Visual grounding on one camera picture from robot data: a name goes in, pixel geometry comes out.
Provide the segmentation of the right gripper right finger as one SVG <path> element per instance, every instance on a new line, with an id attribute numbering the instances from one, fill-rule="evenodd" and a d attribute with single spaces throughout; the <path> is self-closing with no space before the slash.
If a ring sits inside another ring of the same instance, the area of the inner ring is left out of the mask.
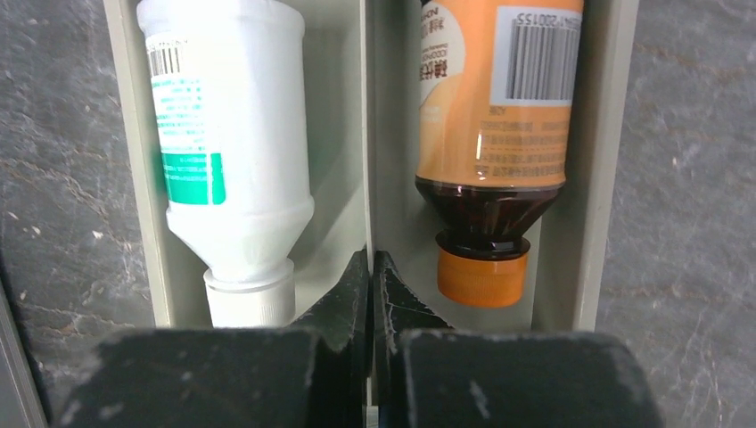
<path id="1" fill-rule="evenodd" d="M 451 327 L 374 258 L 382 427 L 661 427 L 645 373 L 617 338 Z"/>

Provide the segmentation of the grey divider tray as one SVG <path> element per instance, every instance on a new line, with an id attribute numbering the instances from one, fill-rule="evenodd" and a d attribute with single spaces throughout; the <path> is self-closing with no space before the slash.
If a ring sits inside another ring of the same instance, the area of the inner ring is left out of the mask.
<path id="1" fill-rule="evenodd" d="M 296 1 L 303 42 L 315 214 L 292 250 L 299 312 L 352 255 L 386 251 L 393 274 L 451 325 L 484 332 L 591 330 L 620 145 L 635 1 L 589 1 L 579 49 L 566 185 L 528 231 L 522 300 L 472 309 L 436 288 L 441 223 L 415 190 L 419 158 L 416 1 Z"/>

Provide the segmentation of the brown medicine bottle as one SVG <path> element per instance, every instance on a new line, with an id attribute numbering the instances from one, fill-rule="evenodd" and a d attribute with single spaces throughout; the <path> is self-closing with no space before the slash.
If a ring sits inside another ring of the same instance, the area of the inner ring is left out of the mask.
<path id="1" fill-rule="evenodd" d="M 563 187 L 581 1 L 425 1 L 415 186 L 444 227 L 437 285 L 503 308 L 524 290 L 525 233 Z"/>

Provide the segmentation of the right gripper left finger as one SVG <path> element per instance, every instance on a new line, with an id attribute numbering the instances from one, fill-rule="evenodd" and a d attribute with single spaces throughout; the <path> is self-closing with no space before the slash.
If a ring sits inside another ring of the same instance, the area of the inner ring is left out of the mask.
<path id="1" fill-rule="evenodd" d="M 290 325 L 116 333 L 85 361 L 59 427 L 362 427 L 369 272 L 354 253 Z"/>

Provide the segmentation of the clear white plastic bottle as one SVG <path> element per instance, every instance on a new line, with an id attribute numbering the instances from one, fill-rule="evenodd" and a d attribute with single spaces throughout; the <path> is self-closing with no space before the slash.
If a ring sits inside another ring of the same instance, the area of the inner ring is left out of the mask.
<path id="1" fill-rule="evenodd" d="M 314 214 L 305 21 L 278 1 L 142 1 L 169 230 L 206 265 L 212 324 L 289 324 Z"/>

